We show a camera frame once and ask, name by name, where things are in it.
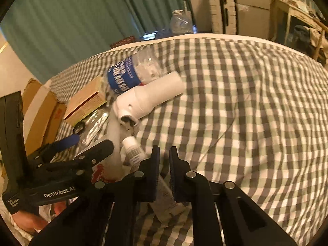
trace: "white tube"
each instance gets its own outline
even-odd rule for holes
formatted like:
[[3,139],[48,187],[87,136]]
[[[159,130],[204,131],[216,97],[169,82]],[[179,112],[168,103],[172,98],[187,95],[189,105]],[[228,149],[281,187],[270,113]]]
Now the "white tube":
[[169,73],[145,86],[136,86],[118,96],[113,109],[118,119],[127,116],[135,123],[156,106],[185,91],[185,84],[177,72]]

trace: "small cardboard box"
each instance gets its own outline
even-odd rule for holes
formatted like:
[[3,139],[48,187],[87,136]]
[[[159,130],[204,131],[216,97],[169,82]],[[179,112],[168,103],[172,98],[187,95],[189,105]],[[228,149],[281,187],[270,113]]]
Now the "small cardboard box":
[[51,115],[57,105],[57,97],[35,79],[30,79],[23,100],[23,135],[26,154],[42,146]]
[[64,120],[71,126],[75,126],[105,102],[106,92],[103,79],[97,76],[70,99]]
[[55,141],[58,129],[63,120],[65,112],[66,104],[57,103],[50,117],[42,145],[45,145],[47,143],[53,143]]

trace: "small white bottle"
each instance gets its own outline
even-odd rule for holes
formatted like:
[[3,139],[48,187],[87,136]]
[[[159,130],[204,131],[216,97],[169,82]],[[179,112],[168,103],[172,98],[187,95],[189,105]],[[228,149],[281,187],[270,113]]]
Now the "small white bottle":
[[[137,171],[140,162],[148,158],[147,155],[142,150],[137,140],[132,136],[125,138],[122,144],[125,148],[126,156],[130,161],[130,172]],[[156,200],[149,204],[158,220],[162,223],[185,210],[185,206],[182,203],[175,202],[171,189],[167,186],[161,175],[158,177]]]

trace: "plastic water bottle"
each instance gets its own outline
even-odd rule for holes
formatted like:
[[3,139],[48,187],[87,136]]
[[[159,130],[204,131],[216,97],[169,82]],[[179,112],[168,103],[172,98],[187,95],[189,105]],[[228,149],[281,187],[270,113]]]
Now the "plastic water bottle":
[[170,28],[175,34],[193,33],[192,22],[183,12],[183,10],[175,10],[172,12]]
[[148,47],[130,55],[105,72],[109,93],[117,95],[138,85],[146,85],[163,75],[155,53]]

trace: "bed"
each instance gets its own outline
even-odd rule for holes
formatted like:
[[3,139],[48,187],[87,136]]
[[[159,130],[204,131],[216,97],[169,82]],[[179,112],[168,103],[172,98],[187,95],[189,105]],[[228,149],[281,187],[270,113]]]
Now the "bed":
[[[164,73],[177,71],[186,92],[141,121],[137,140],[147,154],[168,151],[208,180],[231,180],[298,245],[306,245],[327,216],[328,76],[321,64],[266,40],[218,34],[183,35],[132,43],[95,55],[51,79],[62,102],[106,68],[151,47]],[[106,126],[99,133],[102,136]],[[62,123],[57,139],[70,135]],[[54,161],[72,159],[75,149]],[[190,206],[160,223],[148,207],[135,229],[136,245],[191,245]]]

